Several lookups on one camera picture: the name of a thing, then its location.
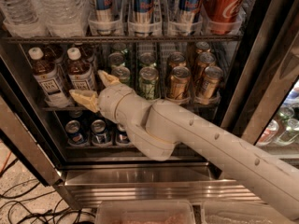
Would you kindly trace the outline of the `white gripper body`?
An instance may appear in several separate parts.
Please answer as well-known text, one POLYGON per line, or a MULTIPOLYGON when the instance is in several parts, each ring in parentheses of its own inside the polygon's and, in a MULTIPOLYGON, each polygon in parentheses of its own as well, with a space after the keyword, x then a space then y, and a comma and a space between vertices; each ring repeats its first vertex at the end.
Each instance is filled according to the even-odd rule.
POLYGON ((98 96, 98 108, 103 117, 116 122, 116 110, 120 101, 135 91, 129 86, 119 83, 104 88, 98 96))

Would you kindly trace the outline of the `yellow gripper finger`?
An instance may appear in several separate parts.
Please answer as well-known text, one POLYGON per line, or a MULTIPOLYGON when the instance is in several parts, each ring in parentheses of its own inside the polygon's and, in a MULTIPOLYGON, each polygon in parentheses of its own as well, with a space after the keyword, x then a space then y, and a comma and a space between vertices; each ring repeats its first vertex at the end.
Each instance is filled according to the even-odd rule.
POLYGON ((104 70, 98 70, 97 73, 105 87, 121 83, 117 77, 112 76, 104 70))
POLYGON ((70 90, 69 93, 78 104, 83 105, 93 113, 99 111, 98 94, 96 91, 70 90))

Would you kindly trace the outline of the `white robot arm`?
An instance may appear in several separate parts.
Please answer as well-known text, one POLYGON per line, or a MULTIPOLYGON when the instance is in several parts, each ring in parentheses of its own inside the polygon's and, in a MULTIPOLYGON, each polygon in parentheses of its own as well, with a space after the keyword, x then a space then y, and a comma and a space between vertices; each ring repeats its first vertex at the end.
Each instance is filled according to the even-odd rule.
POLYGON ((102 91, 71 90, 80 105, 122 125, 148 158, 166 161, 182 143, 211 161, 281 215, 299 220, 299 170, 173 102, 150 102, 100 70, 102 91))

